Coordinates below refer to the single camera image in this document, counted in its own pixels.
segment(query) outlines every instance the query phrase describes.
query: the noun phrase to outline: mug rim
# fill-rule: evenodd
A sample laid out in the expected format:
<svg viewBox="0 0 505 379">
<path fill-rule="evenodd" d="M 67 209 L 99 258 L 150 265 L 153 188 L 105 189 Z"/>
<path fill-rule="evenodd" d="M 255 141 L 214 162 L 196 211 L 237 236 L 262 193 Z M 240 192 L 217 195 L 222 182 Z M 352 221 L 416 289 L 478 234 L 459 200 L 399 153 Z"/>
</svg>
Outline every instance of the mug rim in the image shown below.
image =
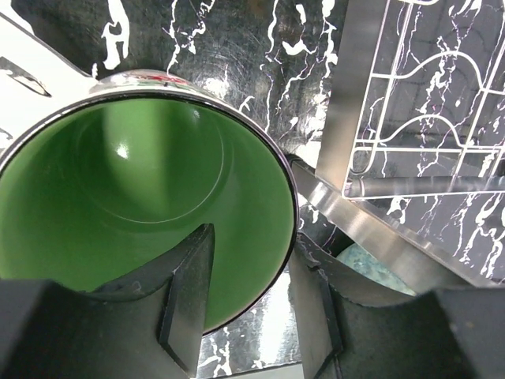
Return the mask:
<svg viewBox="0 0 505 379">
<path fill-rule="evenodd" d="M 19 137 L 14 138 L 12 144 L 10 144 L 1 154 L 0 154 L 0 186 L 2 185 L 2 176 L 13 161 L 16 155 L 22 150 L 22 148 L 29 143 L 31 140 L 35 139 L 40 133 L 45 129 L 51 128 L 53 124 L 57 121 L 75 114 L 78 111 L 82 111 L 88 107 L 95 105 L 112 103 L 115 101 L 122 101 L 126 99 L 169 99 L 183 103 L 191 103 L 198 105 L 200 107 L 205 107 L 211 111 L 216 111 L 225 117 L 233 119 L 238 124 L 242 125 L 248 129 L 256 138 L 258 138 L 269 150 L 269 152 L 275 157 L 277 164 L 281 167 L 284 177 L 287 181 L 287 185 L 291 193 L 291 201 L 293 205 L 293 230 L 290 236 L 290 244 L 286 251 L 286 256 L 284 257 L 282 264 L 279 269 L 272 277 L 268 285 L 255 296 L 254 300 L 250 302 L 249 305 L 244 307 L 244 309 L 236 312 L 235 315 L 230 317 L 228 320 L 224 321 L 222 324 L 212 328 L 210 330 L 204 331 L 204 336 L 211 334 L 224 326 L 230 324 L 231 322 L 237 320 L 242 314 L 249 311 L 257 302 L 264 297 L 264 295 L 272 288 L 272 286 L 277 282 L 277 279 L 284 272 L 284 268 L 290 259 L 294 243 L 296 242 L 297 235 L 297 225 L 299 219 L 299 209 L 298 209 L 298 199 L 297 199 L 297 187 L 294 181 L 294 175 L 290 168 L 290 163 L 278 145 L 271 139 L 271 137 L 266 134 L 251 118 L 236 110 L 234 107 L 224 103 L 223 101 L 206 96 L 203 93 L 196 94 L 193 91 L 187 91 L 180 88 L 174 90 L 170 87 L 161 88 L 142 88 L 142 89 L 127 89 L 122 88 L 120 90 L 114 90 L 112 92 L 97 93 L 94 96 L 86 97 L 84 99 L 75 101 L 57 111 L 51 113 L 44 119 L 38 121 L 35 125 L 29 126 Z"/>
</svg>

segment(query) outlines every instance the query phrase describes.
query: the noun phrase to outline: black rim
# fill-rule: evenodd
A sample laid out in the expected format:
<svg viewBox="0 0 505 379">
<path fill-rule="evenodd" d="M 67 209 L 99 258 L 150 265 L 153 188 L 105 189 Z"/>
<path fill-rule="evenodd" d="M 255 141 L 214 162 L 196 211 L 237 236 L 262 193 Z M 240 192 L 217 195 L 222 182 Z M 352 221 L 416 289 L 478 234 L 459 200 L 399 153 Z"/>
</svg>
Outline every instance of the black rim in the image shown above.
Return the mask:
<svg viewBox="0 0 505 379">
<path fill-rule="evenodd" d="M 257 138 L 260 139 L 260 141 L 268 148 L 268 151 L 275 157 L 275 160 L 277 161 L 278 165 L 282 168 L 282 172 L 284 174 L 284 177 L 286 178 L 286 181 L 288 183 L 288 186 L 290 188 L 291 192 L 291 200 L 293 203 L 293 214 L 294 214 L 294 220 L 293 220 L 293 231 L 291 233 L 291 238 L 290 238 L 290 244 L 289 248 L 286 251 L 286 256 L 284 258 L 284 261 L 279 267 L 279 270 L 276 272 L 275 276 L 272 278 L 270 283 L 265 287 L 265 289 L 256 296 L 256 298 L 248 305 L 246 306 L 243 310 L 238 312 L 235 316 L 230 318 L 228 321 L 223 322 L 221 325 L 205 331 L 204 336 L 208 334 L 212 334 L 213 332 L 216 332 L 217 330 L 227 326 L 228 324 L 232 323 L 233 321 L 237 320 L 242 314 L 248 312 L 251 308 L 253 308 L 257 302 L 263 298 L 263 296 L 271 289 L 271 287 L 275 284 L 277 279 L 281 276 L 282 272 L 284 271 L 284 268 L 286 267 L 290 256 L 291 252 L 294 247 L 294 243 L 296 241 L 296 234 L 297 234 L 297 225 L 298 225 L 298 199 L 297 199 L 297 189 L 296 185 L 294 182 L 294 177 L 291 172 L 290 168 L 290 162 L 289 160 L 284 156 L 282 151 L 275 145 L 275 142 L 262 130 L 260 129 L 259 126 L 256 126 L 251 120 L 249 120 L 245 115 L 239 113 L 233 108 L 230 108 L 229 110 L 223 110 L 219 107 L 221 104 L 217 103 L 210 103 L 207 98 L 199 98 L 198 96 L 194 95 L 193 93 L 173 93 L 173 92 L 159 92 L 159 91 L 148 91 L 148 90 L 130 90 L 128 92 L 116 92 L 114 94 L 108 94 L 108 95 L 101 95 L 94 97 L 92 99 L 83 99 L 77 103 L 73 103 L 69 105 L 68 107 L 65 107 L 61 109 L 59 112 L 54 113 L 45 119 L 41 120 L 34 126 L 28 128 L 24 133 L 22 133 L 16 140 L 19 142 L 14 142 L 11 144 L 9 147 L 6 148 L 6 150 L 3 152 L 3 154 L 0 156 L 0 179 L 3 176 L 4 170 L 7 168 L 9 165 L 9 162 L 16 156 L 16 154 L 33 138 L 35 138 L 39 133 L 44 131 L 46 128 L 50 127 L 54 122 L 59 120 L 60 118 L 67 117 L 77 111 L 82 111 L 83 109 L 87 107 L 91 107 L 93 105 L 101 104 L 101 103 L 110 103 L 113 101 L 118 101 L 121 99 L 136 99 L 136 98 L 153 98 L 153 99 L 173 99 L 177 101 L 185 101 L 186 103 L 191 103 L 191 104 L 196 104 L 201 107 L 206 107 L 210 108 L 213 111 L 217 111 L 228 118 L 232 118 L 235 122 L 241 124 L 244 126 L 249 132 L 253 133 Z"/>
</svg>

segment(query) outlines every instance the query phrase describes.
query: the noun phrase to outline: cup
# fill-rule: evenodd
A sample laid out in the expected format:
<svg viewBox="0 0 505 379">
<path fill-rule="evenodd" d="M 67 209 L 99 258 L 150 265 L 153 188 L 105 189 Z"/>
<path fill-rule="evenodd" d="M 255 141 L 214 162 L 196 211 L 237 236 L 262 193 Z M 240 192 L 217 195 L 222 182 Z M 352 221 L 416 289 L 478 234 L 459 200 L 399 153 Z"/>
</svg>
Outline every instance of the cup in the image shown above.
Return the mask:
<svg viewBox="0 0 505 379">
<path fill-rule="evenodd" d="M 296 234 L 294 180 L 275 143 L 179 77 L 96 81 L 0 14 L 6 32 L 0 127 L 14 140 L 0 156 L 0 278 L 93 291 L 213 223 L 205 330 L 246 311 Z"/>
</svg>

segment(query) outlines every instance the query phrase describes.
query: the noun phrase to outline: round green object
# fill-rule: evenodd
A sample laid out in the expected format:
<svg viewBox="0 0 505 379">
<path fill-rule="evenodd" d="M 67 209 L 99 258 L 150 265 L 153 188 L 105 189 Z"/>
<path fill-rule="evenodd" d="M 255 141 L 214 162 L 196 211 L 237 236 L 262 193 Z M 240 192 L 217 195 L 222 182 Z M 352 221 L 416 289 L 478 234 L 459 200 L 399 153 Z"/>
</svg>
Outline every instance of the round green object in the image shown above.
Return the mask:
<svg viewBox="0 0 505 379">
<path fill-rule="evenodd" d="M 294 238 L 293 188 L 279 158 L 243 123 L 196 103 L 96 103 L 4 159 L 4 279 L 93 291 L 213 223 L 209 331 L 264 293 Z"/>
</svg>

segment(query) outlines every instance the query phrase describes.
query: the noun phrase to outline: mug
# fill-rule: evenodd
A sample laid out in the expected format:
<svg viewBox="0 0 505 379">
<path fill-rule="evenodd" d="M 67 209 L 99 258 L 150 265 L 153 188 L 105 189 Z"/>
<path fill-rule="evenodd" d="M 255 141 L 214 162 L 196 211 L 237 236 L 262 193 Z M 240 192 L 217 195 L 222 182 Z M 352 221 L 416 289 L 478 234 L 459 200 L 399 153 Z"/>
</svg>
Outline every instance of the mug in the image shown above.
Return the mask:
<svg viewBox="0 0 505 379">
<path fill-rule="evenodd" d="M 0 156 L 0 278 L 94 291 L 213 223 L 205 331 L 253 305 L 298 220 L 269 136 L 180 77 L 97 81 L 1 14 L 0 33 L 0 127 L 13 135 Z"/>
</svg>

